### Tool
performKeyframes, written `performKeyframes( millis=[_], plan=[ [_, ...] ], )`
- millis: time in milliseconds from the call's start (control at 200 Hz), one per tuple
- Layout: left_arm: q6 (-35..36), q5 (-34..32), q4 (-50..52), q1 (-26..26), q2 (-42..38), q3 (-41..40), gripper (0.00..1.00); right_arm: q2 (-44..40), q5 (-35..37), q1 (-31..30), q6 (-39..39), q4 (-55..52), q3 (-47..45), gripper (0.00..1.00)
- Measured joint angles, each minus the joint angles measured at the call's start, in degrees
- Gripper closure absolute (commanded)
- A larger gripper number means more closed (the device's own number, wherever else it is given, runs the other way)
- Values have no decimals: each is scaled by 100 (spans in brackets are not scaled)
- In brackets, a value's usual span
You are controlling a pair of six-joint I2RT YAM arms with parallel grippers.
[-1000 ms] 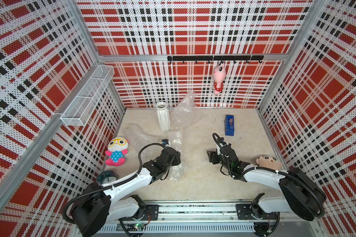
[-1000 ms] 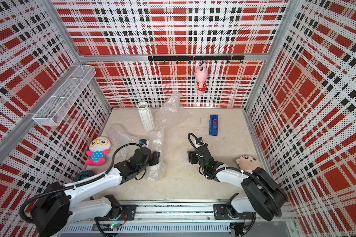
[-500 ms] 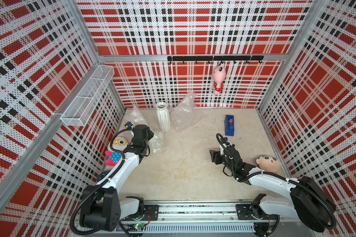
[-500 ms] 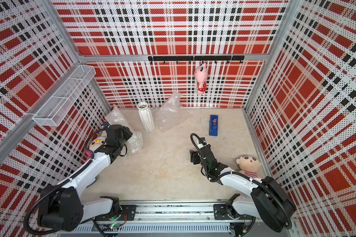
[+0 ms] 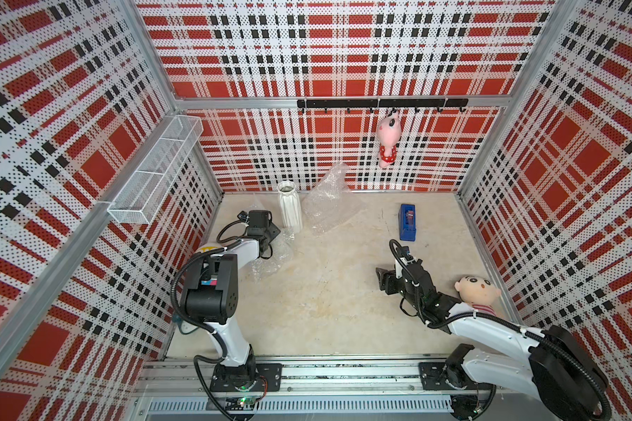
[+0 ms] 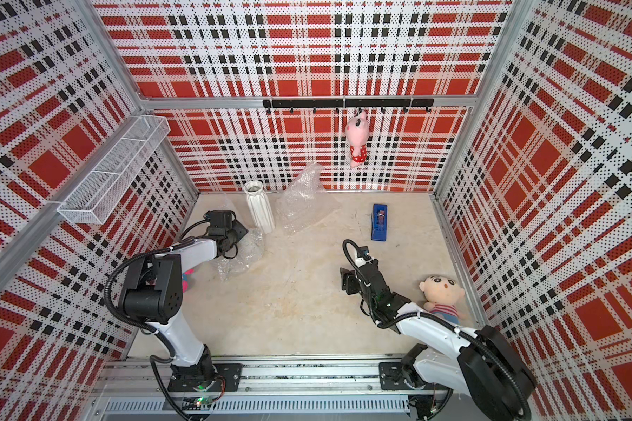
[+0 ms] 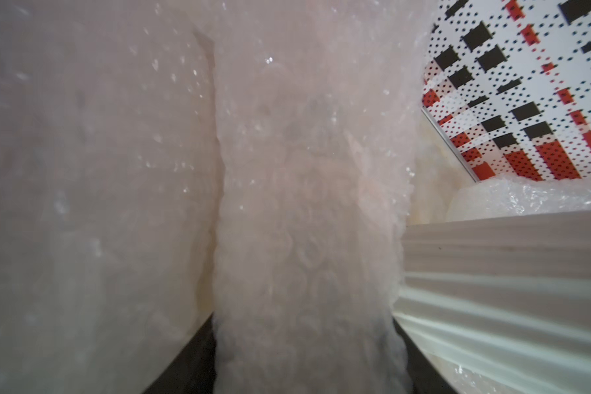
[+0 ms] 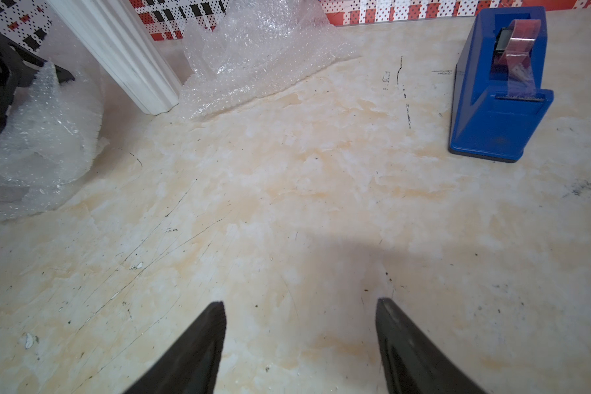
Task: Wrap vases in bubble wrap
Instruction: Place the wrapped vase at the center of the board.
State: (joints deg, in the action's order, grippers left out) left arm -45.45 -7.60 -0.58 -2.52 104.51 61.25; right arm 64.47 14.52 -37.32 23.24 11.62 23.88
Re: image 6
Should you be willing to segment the tall white ribbed vase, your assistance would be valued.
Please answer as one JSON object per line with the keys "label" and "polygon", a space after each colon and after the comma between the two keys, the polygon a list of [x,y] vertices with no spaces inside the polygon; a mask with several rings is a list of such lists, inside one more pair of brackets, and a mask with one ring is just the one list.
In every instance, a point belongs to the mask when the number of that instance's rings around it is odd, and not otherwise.
{"label": "tall white ribbed vase", "polygon": [[249,181],[243,191],[246,194],[247,205],[257,228],[263,234],[270,234],[275,230],[275,220],[270,207],[270,200],[264,189],[264,185],[259,181]]}

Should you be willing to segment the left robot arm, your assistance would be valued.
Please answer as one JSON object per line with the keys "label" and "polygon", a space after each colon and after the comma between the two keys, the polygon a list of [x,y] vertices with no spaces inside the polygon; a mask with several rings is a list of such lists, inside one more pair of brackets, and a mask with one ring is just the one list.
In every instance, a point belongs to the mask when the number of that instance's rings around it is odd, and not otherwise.
{"label": "left robot arm", "polygon": [[233,259],[249,230],[232,210],[209,210],[184,231],[184,238],[162,249],[137,254],[123,261],[108,276],[105,306],[118,321],[155,336],[168,352],[166,358],[149,357],[152,365],[168,365],[179,377],[217,375],[209,348],[191,331],[182,311],[182,276],[219,258]]}

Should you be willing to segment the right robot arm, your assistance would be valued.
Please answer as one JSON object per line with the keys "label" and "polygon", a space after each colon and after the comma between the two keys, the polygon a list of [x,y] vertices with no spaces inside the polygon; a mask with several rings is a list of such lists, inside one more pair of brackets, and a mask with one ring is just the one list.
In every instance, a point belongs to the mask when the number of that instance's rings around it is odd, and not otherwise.
{"label": "right robot arm", "polygon": [[425,302],[418,305],[391,290],[367,247],[344,240],[342,251],[352,267],[340,270],[342,290],[361,296],[361,310],[377,328],[418,341],[403,357],[395,382],[463,393],[490,420],[531,419],[528,400],[537,380],[498,330],[462,325],[456,305],[465,290],[455,280],[433,275],[421,281]]}

